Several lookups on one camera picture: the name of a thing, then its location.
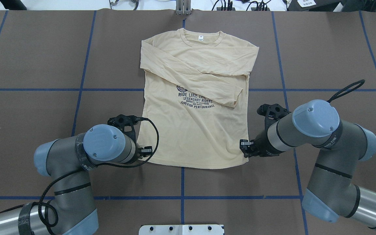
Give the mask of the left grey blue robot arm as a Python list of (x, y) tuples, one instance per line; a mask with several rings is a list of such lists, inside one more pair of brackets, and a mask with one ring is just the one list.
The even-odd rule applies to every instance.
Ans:
[(157, 148), (137, 144), (134, 126), (146, 117), (119, 115), (88, 131), (40, 145), (39, 174), (52, 181), (37, 202), (0, 212), (0, 235), (92, 235), (99, 228), (89, 172), (100, 166), (139, 167)]

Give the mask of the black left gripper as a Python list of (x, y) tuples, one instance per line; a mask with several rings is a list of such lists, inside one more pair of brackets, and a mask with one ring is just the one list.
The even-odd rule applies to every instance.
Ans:
[(111, 117), (107, 124), (119, 129), (124, 136), (124, 149), (118, 156), (117, 160), (140, 160), (143, 156), (151, 156), (153, 153), (152, 147), (143, 147), (137, 144), (136, 132), (134, 126), (140, 121), (141, 117), (126, 116), (120, 114), (116, 117)]

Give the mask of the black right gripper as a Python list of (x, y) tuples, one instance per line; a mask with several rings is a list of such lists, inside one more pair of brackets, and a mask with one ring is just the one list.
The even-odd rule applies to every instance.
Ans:
[(270, 126), (276, 124), (283, 117), (287, 116), (290, 112), (280, 106), (279, 104), (263, 104), (257, 109), (257, 114), (264, 116), (264, 131), (258, 134), (255, 139), (249, 141), (246, 139), (239, 140), (239, 148), (243, 149), (243, 156), (250, 157), (270, 157), (279, 156), (284, 151), (274, 147), (268, 138)]

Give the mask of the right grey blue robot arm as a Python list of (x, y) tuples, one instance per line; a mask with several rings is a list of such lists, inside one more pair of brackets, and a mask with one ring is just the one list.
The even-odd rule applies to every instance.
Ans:
[(279, 156), (304, 144), (319, 150), (303, 199), (314, 217), (336, 223), (339, 217), (376, 231), (376, 192), (357, 186), (352, 178), (359, 162), (376, 153), (376, 136), (362, 126), (340, 119), (325, 100), (312, 100), (293, 112), (278, 104), (263, 104), (265, 129), (253, 140), (242, 139), (245, 158)]

